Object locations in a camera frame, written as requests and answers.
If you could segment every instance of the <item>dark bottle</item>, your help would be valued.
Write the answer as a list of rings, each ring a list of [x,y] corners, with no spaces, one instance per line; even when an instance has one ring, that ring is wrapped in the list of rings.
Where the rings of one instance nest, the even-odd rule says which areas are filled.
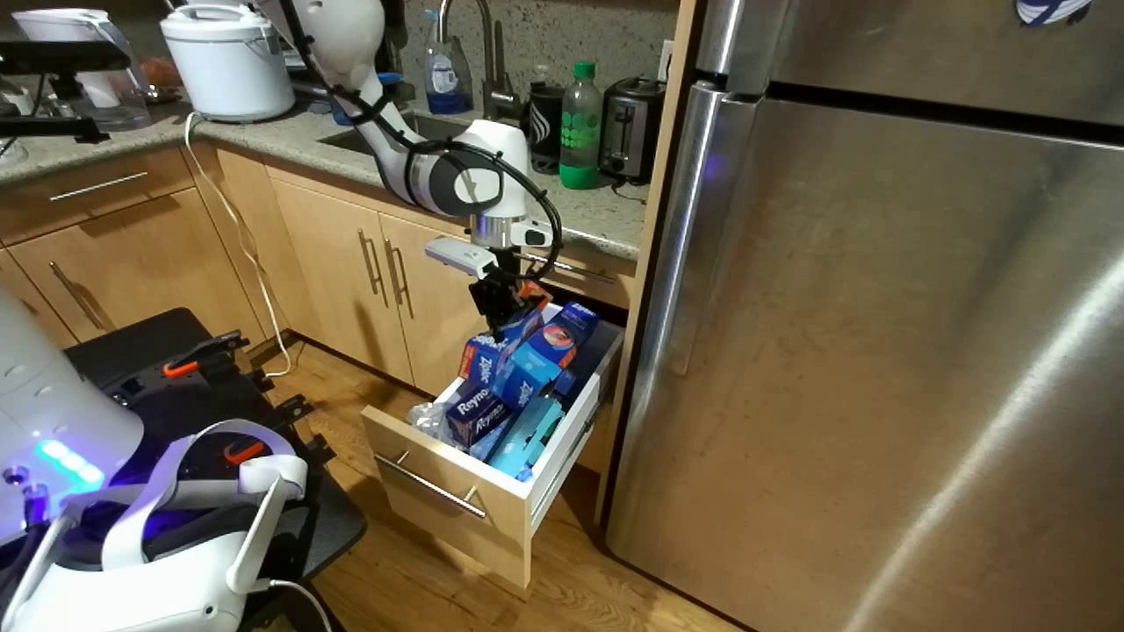
[[[520,116],[520,126],[530,144],[530,165],[537,172],[558,172],[558,147],[562,147],[562,98],[566,88],[551,81],[551,67],[537,63],[530,95]]]

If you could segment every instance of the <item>wooden floor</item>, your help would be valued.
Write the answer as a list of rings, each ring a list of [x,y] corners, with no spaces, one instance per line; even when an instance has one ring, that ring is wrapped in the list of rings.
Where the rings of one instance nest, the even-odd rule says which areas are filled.
[[[316,411],[299,421],[330,449],[330,474],[362,506],[369,530],[313,586],[351,632],[506,632],[506,628],[734,628],[699,604],[650,583],[608,558],[587,534],[594,474],[576,470],[534,541],[534,583],[527,593],[488,576],[464,576],[425,534],[393,520],[358,411],[379,404],[407,414],[414,393],[362,372],[320,348],[299,344],[292,376],[277,379],[274,400],[306,393]]]

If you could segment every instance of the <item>cabinet handle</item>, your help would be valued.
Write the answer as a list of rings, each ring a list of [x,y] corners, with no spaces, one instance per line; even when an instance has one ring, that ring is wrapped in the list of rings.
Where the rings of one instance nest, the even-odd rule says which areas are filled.
[[[63,291],[77,302],[77,309],[91,320],[91,327],[116,330],[105,309],[98,305],[98,298],[84,284],[70,281],[60,263],[53,263],[49,270],[56,274]]]
[[[411,302],[411,277],[407,277],[407,263],[400,260],[400,249],[383,242],[386,246],[386,260],[390,260],[390,277],[393,277],[393,298],[397,305],[404,305],[414,320],[414,302]]]
[[[464,513],[471,513],[471,516],[478,516],[478,520],[488,523],[485,506],[471,502],[471,499],[478,495],[478,485],[471,485],[471,492],[464,492],[464,495],[453,495],[450,488],[443,488],[443,485],[422,478],[418,470],[411,470],[411,467],[407,467],[407,456],[411,456],[411,449],[404,449],[397,460],[376,453],[376,460],[379,460],[383,467],[404,474],[411,485],[418,485],[418,488],[432,492],[436,499],[443,499],[443,502],[450,502],[450,506],[457,506],[457,509],[464,509]]]
[[[383,305],[390,309],[390,298],[383,291],[383,263],[379,263],[379,253],[372,246],[369,235],[358,232],[358,249],[362,249],[362,267],[365,267],[365,281],[372,284],[372,295],[383,298]]]
[[[98,190],[112,190],[112,186],[123,186],[123,183],[137,183],[137,179],[148,179],[148,172],[126,172],[126,176],[119,176],[119,179],[102,179],[102,183],[91,183],[91,186],[77,186],[77,190],[53,193],[53,197],[46,197],[46,200],[49,200],[49,204],[63,204],[63,200],[88,197],[88,193],[98,193]]]

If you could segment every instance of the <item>rice cooker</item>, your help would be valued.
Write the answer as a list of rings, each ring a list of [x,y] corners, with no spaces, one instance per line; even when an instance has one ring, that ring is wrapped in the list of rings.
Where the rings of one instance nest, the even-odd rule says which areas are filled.
[[[281,39],[246,4],[186,4],[162,32],[200,116],[270,119],[295,105]]]

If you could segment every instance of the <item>robotic arm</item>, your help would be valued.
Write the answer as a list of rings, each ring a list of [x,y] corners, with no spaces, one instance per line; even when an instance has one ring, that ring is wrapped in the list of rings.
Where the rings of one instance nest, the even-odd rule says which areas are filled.
[[[530,165],[527,137],[492,119],[474,119],[453,140],[414,133],[372,74],[383,42],[379,0],[256,0],[256,11],[351,116],[393,197],[471,221],[471,242],[439,239],[429,253],[478,277],[471,295],[488,327],[499,330],[516,316],[520,284],[544,277],[562,246],[558,211],[523,176]],[[527,197],[537,200],[548,225],[527,221]],[[548,260],[537,270],[520,270],[523,246],[544,246]]]
[[[270,456],[246,460],[235,481],[179,481],[183,456],[207,435],[253,435]],[[246,597],[263,590],[260,569],[270,551],[281,509],[306,495],[306,460],[292,446],[253,421],[218,421],[197,435],[176,439],[141,488],[102,488],[70,495],[49,523],[35,558],[28,562],[4,632],[35,628],[239,628]],[[63,534],[81,523],[95,502],[119,502],[126,513],[102,541],[102,569],[70,569],[60,562]],[[218,534],[204,544],[148,558],[144,534],[155,509],[221,509],[256,502],[246,530]]]

